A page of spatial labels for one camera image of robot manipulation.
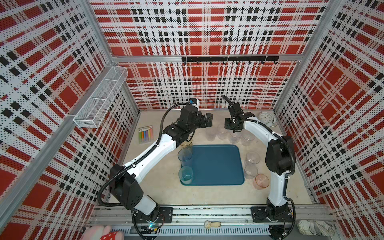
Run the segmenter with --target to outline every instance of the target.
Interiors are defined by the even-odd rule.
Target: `wire mesh basket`
[[[127,76],[127,68],[113,66],[74,118],[76,125],[98,128]]]

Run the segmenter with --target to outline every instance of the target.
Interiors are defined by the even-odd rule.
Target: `pink plush toy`
[[[123,232],[110,232],[111,226],[86,227],[80,240],[124,240]]]

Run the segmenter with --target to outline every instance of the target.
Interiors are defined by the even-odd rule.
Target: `clock face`
[[[259,120],[262,122],[271,122],[273,121],[273,116],[269,113],[260,113]]]

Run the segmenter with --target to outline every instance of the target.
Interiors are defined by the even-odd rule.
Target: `plaid wall panel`
[[[277,64],[120,63],[140,109],[169,108],[195,97],[202,108],[226,108],[221,95],[248,109],[272,109],[296,62]]]
[[[79,1],[0,1],[0,197],[103,71]],[[75,239],[133,117],[120,93],[99,129],[75,128],[0,239]]]
[[[0,198],[106,65],[76,1],[0,5]]]
[[[348,239],[382,239],[384,3],[345,1],[278,110]]]
[[[328,0],[90,0],[116,56],[299,54]]]
[[[0,235],[1,240],[80,237],[97,192],[118,162],[131,129],[134,115],[128,101],[120,90],[98,129],[74,128]]]

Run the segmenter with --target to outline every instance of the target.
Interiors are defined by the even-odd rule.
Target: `plastic cup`
[[[246,164],[258,164],[260,162],[260,156],[254,151],[250,151],[245,155]]]
[[[246,179],[253,179],[257,176],[258,173],[259,171],[254,164],[246,165],[244,168],[244,177]]]
[[[185,185],[191,184],[191,182],[193,181],[193,170],[192,170],[192,168],[188,167],[188,166],[182,167],[179,170],[179,179]]]
[[[217,129],[215,127],[207,127],[205,129],[205,137],[212,142],[216,138]]]
[[[217,137],[221,140],[224,140],[227,137],[228,130],[224,128],[224,126],[221,124],[217,126]]]
[[[241,135],[241,132],[229,132],[229,142],[232,144],[236,144],[240,140]]]
[[[180,160],[181,166],[191,166],[192,165],[192,151],[189,148],[183,148],[177,154],[177,157]]]
[[[247,130],[243,130],[242,133],[243,133],[243,136],[241,138],[241,144],[243,146],[251,145],[252,141],[255,139],[255,136],[250,131],[247,131]]]
[[[180,148],[183,149],[183,148],[188,148],[192,151],[193,153],[193,139],[191,139],[189,142],[187,141],[184,141],[180,144]]]
[[[255,177],[255,180],[253,181],[253,186],[257,190],[263,190],[269,186],[269,179],[264,174],[259,174]]]

